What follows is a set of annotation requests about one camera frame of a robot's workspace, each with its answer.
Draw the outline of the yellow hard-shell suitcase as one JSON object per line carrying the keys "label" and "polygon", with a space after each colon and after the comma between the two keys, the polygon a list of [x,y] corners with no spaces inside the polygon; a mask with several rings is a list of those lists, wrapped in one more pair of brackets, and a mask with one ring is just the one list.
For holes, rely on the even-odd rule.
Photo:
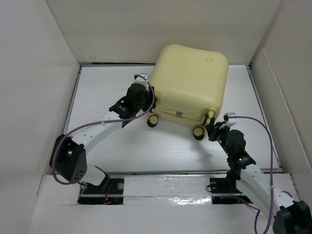
{"label": "yellow hard-shell suitcase", "polygon": [[220,52],[178,44],[164,47],[149,82],[155,89],[156,106],[147,125],[156,127],[161,119],[193,128],[202,140],[204,127],[220,114],[229,62]]}

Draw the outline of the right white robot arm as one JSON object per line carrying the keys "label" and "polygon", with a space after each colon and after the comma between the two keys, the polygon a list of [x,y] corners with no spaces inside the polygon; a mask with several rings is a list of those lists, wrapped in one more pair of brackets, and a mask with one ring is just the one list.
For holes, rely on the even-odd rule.
{"label": "right white robot arm", "polygon": [[312,215],[304,201],[296,201],[272,185],[271,176],[257,166],[245,150],[246,141],[239,130],[232,130],[226,122],[213,120],[205,126],[209,141],[216,141],[226,153],[230,167],[225,186],[246,195],[267,217],[275,234],[310,234]]}

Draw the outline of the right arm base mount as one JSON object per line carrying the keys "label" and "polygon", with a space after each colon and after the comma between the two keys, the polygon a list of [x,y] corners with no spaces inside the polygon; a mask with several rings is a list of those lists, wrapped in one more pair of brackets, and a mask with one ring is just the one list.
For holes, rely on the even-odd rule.
{"label": "right arm base mount", "polygon": [[252,204],[252,201],[243,195],[228,178],[210,178],[206,191],[212,194],[212,204]]}

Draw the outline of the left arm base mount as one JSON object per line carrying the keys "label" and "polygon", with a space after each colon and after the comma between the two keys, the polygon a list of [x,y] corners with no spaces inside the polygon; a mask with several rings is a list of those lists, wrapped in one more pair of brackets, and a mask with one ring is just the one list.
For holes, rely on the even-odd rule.
{"label": "left arm base mount", "polygon": [[110,178],[108,185],[101,189],[99,186],[87,184],[81,186],[78,204],[81,205],[122,205],[124,178]]}

